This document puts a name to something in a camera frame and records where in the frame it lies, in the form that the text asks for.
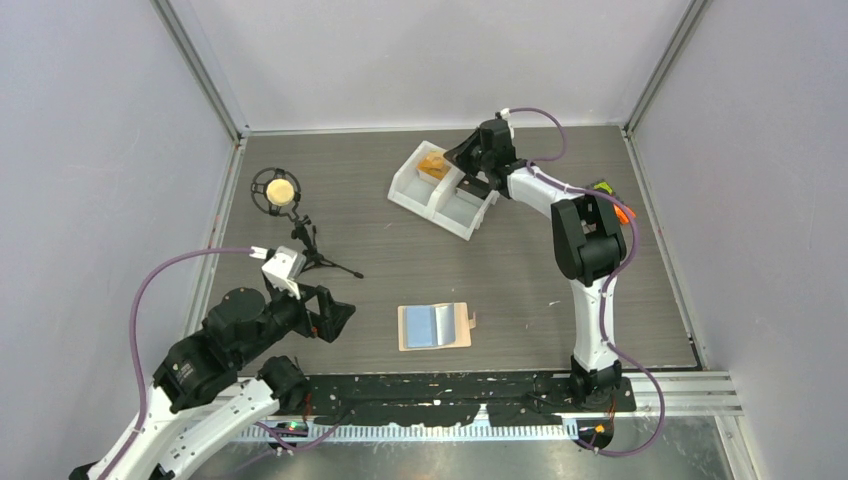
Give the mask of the beige card holder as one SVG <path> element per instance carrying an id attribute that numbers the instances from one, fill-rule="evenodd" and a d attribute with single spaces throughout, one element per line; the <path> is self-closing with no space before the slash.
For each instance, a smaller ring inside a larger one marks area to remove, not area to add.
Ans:
<path id="1" fill-rule="evenodd" d="M 470 347 L 477 324 L 465 302 L 399 306 L 397 315 L 401 352 Z"/>

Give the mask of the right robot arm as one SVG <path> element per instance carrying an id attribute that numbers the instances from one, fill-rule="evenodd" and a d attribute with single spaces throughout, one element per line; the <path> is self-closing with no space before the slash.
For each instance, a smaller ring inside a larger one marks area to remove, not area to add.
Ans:
<path id="1" fill-rule="evenodd" d="M 575 310 L 568 397 L 574 406 L 598 409 L 622 383 L 614 341 L 614 290 L 631 259 L 612 196 L 559 181 L 519 158 L 513 130 L 503 118 L 481 123 L 444 157 L 465 174 L 483 175 L 489 189 L 550 220 L 554 259 L 570 282 Z"/>

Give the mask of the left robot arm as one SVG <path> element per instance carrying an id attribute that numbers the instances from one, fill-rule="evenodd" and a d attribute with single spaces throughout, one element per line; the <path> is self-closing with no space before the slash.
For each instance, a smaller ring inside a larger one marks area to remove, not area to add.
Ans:
<path id="1" fill-rule="evenodd" d="M 141 407 L 98 462 L 73 479 L 187 479 L 232 437 L 277 411 L 304 411 L 311 386 L 287 356 L 268 358 L 223 406 L 209 411 L 239 373 L 289 333 L 331 343 L 355 314 L 323 286 L 301 297 L 252 288 L 224 295 L 197 332 L 174 344 L 157 367 Z"/>

